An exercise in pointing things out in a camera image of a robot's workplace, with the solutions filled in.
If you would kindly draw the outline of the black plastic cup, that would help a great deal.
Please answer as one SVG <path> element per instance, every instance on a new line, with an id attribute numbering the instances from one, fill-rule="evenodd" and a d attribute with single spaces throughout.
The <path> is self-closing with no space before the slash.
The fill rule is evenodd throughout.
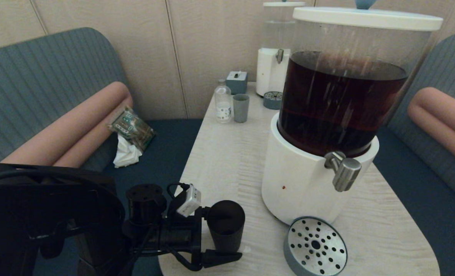
<path id="1" fill-rule="evenodd" d="M 242 206 L 232 200 L 215 203 L 206 216 L 215 249 L 236 253 L 240 249 L 246 214 Z"/>

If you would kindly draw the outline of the grey plastic cup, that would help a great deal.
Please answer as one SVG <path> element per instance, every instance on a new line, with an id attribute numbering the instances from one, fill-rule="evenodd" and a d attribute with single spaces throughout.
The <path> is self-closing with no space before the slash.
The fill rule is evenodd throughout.
<path id="1" fill-rule="evenodd" d="M 236 94 L 233 96 L 234 121 L 244 123 L 247 121 L 250 97 L 246 94 Z"/>

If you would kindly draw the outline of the teal upholstered bench sofa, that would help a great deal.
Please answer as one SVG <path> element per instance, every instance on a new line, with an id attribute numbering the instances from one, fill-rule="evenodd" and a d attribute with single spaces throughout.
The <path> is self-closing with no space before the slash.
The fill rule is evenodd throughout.
<path id="1" fill-rule="evenodd" d="M 0 171 L 2 160 L 54 121 L 112 82 L 131 94 L 122 62 L 98 30 L 77 28 L 0 47 Z M 125 191 L 137 184 L 180 179 L 202 121 L 156 120 L 158 133 L 137 164 L 114 168 L 117 135 L 112 133 L 81 169 L 115 179 Z"/>
<path id="2" fill-rule="evenodd" d="M 374 161 L 431 245 L 441 276 L 455 276 L 455 156 L 408 116 L 420 89 L 455 99 L 455 34 L 426 56 L 390 121 L 377 133 Z"/>

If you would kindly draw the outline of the crumpled white tissue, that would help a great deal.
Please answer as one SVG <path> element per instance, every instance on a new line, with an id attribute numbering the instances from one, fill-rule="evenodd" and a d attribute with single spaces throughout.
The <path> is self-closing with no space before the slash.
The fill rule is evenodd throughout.
<path id="1" fill-rule="evenodd" d="M 113 164 L 115 168 L 126 167 L 131 164 L 136 164 L 143 152 L 130 143 L 126 138 L 118 135 L 117 152 Z"/>

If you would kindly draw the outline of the large round drip tray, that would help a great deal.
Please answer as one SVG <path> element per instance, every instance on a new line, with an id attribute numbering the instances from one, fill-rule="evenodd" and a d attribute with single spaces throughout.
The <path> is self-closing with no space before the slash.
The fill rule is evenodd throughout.
<path id="1" fill-rule="evenodd" d="M 348 262 L 348 250 L 339 232 L 310 216 L 290 224 L 283 253 L 296 276 L 338 276 Z"/>

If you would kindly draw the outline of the large tea drink dispenser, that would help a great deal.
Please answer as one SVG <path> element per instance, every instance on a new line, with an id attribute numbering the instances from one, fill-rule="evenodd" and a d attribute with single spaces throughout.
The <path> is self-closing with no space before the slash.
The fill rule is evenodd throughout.
<path id="1" fill-rule="evenodd" d="M 372 9 L 297 7 L 282 106 L 270 123 L 262 199 L 279 220 L 333 222 L 350 189 L 335 190 L 324 155 L 361 163 L 379 151 L 378 129 L 443 18 Z"/>

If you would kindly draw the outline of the clear plastic bottle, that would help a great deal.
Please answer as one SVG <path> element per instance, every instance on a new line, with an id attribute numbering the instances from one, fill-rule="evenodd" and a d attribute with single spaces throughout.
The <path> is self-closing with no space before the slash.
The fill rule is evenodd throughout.
<path id="1" fill-rule="evenodd" d="M 225 79 L 217 81 L 214 89 L 215 116 L 219 123 L 229 123 L 232 119 L 232 91 Z"/>

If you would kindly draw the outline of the green snack packet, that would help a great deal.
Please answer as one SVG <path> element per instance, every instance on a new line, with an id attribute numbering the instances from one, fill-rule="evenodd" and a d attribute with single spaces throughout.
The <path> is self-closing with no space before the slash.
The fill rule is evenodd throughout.
<path id="1" fill-rule="evenodd" d="M 118 133 L 140 152 L 144 152 L 155 138 L 156 132 L 128 105 L 116 112 L 108 124 L 108 129 Z"/>

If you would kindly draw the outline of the pink bolster cushion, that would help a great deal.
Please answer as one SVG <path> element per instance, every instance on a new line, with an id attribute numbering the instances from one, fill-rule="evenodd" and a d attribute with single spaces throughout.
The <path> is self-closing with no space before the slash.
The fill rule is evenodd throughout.
<path id="1" fill-rule="evenodd" d="M 407 112 L 416 125 L 455 156 L 455 103 L 413 102 Z"/>
<path id="2" fill-rule="evenodd" d="M 53 166 L 57 167 L 68 167 L 68 168 L 79 168 L 85 163 L 87 159 L 105 142 L 105 140 L 111 135 L 111 131 L 108 129 L 108 123 L 112 117 L 126 105 L 133 105 L 131 96 L 127 96 L 122 101 L 119 101 L 114 105 L 114 109 L 106 111 L 105 117 L 98 120 L 97 123 L 92 123 L 91 130 L 85 135 L 80 137 L 70 149 L 63 154 Z"/>
<path id="3" fill-rule="evenodd" d="M 455 98 L 433 87 L 420 89 L 407 108 L 412 121 L 442 143 L 455 143 Z"/>
<path id="4" fill-rule="evenodd" d="M 112 82 L 54 121 L 2 160 L 3 164 L 53 166 L 78 139 L 91 130 L 92 123 L 105 117 L 119 101 L 131 96 L 122 82 Z"/>

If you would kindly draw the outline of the small round drip tray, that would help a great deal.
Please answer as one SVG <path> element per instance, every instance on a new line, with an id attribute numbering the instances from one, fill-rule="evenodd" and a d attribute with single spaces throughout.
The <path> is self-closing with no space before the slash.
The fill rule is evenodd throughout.
<path id="1" fill-rule="evenodd" d="M 270 110 L 280 110 L 282 106 L 283 93 L 269 91 L 263 96 L 263 106 Z"/>

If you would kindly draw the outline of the grey tissue box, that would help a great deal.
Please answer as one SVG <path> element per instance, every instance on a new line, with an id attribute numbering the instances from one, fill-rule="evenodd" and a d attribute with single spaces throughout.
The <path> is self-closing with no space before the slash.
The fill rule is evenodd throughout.
<path id="1" fill-rule="evenodd" d="M 244 71 L 231 71 L 226 77 L 226 85 L 232 95 L 245 94 L 247 90 L 248 73 Z"/>

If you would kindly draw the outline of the large metal dispenser tap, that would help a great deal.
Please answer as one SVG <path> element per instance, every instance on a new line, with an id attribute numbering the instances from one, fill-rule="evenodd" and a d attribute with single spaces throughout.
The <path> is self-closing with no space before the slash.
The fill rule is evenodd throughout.
<path id="1" fill-rule="evenodd" d="M 325 168 L 331 168 L 335 173 L 332 180 L 335 190 L 338 192 L 348 191 L 361 171 L 361 163 L 356 159 L 348 158 L 340 151 L 329 152 L 324 155 L 324 158 Z"/>

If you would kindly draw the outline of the small water drink dispenser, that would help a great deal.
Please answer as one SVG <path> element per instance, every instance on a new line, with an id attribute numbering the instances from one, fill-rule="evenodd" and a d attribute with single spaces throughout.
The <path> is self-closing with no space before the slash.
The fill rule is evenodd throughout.
<path id="1" fill-rule="evenodd" d="M 256 92 L 259 96 L 264 96 L 269 91 L 283 92 L 295 31 L 293 12 L 295 8 L 305 5 L 306 2 L 286 0 L 263 3 L 261 46 L 258 50 L 256 75 Z M 280 64 L 275 57 L 278 49 L 284 50 L 284 58 Z"/>

